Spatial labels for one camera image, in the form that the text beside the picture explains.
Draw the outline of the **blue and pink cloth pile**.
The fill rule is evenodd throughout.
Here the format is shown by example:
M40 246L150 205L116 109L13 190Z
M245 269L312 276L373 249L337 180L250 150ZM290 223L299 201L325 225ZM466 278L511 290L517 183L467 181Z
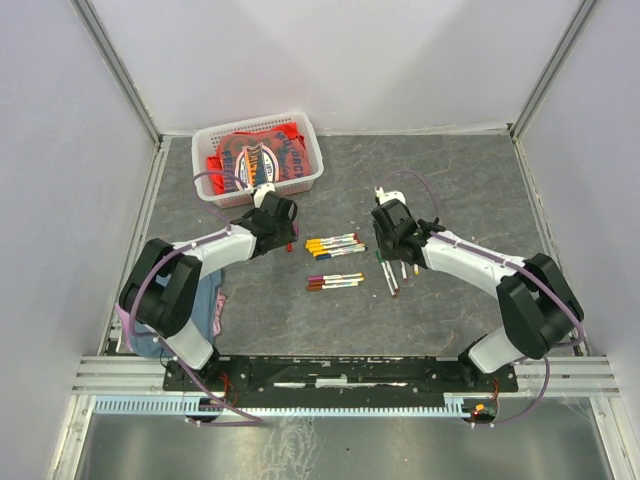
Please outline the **blue and pink cloth pile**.
M223 280L222 270L216 270L202 277L195 290L191 309L191 319L194 326L211 344L215 343L216 337L222 330L221 315L227 299L220 291ZM144 292L136 311L136 319L130 315L130 309L137 296L136 288L130 291L131 297L127 298L125 306L121 306L120 302L115 305L123 328L127 330L125 343L138 356L158 358L169 355L163 345L159 341L155 341L154 338L158 333L173 333L175 328L171 325L165 325L162 318L163 311L160 311L162 318L160 321L154 319L153 314L156 313L156 308L151 305L151 301L156 300L170 282L170 275L156 276L156 279L149 284Z

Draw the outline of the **brown cap marker lower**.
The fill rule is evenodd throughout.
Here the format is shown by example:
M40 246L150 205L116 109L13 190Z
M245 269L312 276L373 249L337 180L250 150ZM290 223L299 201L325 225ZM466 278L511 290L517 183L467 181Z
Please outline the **brown cap marker lower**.
M330 289L340 289L340 288L351 288L357 287L360 285L360 282L341 282L341 283L329 283L329 284L308 284L306 286L306 291L316 292L322 290L330 290Z

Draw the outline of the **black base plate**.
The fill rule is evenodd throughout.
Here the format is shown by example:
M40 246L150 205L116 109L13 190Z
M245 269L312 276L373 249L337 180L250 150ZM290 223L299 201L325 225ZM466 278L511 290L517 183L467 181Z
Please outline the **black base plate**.
M407 387L428 393L514 393L515 369L484 374L458 359L437 357L222 356L195 372L212 391L264 392L269 387Z

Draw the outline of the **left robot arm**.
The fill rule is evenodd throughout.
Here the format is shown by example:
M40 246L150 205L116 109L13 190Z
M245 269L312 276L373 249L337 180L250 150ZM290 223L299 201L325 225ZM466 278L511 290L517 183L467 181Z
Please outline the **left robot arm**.
M182 243L148 241L117 301L117 312L132 338L156 338L186 368L199 390L215 387L221 368L218 353L192 319L200 281L229 265L244 262L297 240L297 204L272 190L254 195L254 207L221 230Z

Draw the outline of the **white plastic basket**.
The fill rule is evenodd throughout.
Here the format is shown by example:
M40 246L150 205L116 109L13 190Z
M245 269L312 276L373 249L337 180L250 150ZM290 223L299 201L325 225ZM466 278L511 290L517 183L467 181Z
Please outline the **white plastic basket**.
M197 131L193 175L199 198L229 208L272 183L285 195L308 191L324 172L318 140L302 112L269 115Z

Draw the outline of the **yellow cap marker top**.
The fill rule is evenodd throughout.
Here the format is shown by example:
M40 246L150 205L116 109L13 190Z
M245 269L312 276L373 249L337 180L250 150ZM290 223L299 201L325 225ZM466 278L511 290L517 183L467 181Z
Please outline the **yellow cap marker top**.
M306 241L305 246L311 248L314 245L325 245L325 244L331 244L331 243L345 242L348 240L353 240L356 237L357 235L355 233L348 233L348 234L343 234L343 235L338 235L333 237L311 238Z

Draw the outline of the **small circuit board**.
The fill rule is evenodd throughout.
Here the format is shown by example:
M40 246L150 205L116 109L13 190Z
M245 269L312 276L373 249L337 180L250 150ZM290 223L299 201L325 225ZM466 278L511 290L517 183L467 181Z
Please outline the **small circuit board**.
M497 417L498 409L493 403L477 404L471 410L470 421L474 423L491 423Z

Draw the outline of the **blue cap marker left group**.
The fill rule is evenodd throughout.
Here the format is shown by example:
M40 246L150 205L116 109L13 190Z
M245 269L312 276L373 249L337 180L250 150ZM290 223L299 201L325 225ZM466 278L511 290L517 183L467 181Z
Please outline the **blue cap marker left group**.
M334 257L365 252L366 250L367 250L367 247L364 244L356 244L356 245L345 246L344 248L340 248L340 249L334 249L334 250L322 252L322 253L319 253L318 255L315 255L314 258L317 261L326 260Z

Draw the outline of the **orange printed shirt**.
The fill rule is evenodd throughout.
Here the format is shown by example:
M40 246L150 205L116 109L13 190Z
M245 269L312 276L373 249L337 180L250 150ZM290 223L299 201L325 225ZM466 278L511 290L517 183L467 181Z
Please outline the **orange printed shirt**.
M206 159L215 195L308 177L313 173L305 137L295 122L270 129L236 131L224 136L215 153Z

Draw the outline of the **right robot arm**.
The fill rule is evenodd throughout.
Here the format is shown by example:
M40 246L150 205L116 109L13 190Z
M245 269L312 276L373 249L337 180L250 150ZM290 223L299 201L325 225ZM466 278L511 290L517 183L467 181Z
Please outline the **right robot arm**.
M376 194L372 216L384 260L451 275L497 300L502 326L461 355L457 376L466 389L483 389L495 371L523 357L541 359L583 341L583 309L551 257L506 255L470 243L438 220L414 219L396 191Z

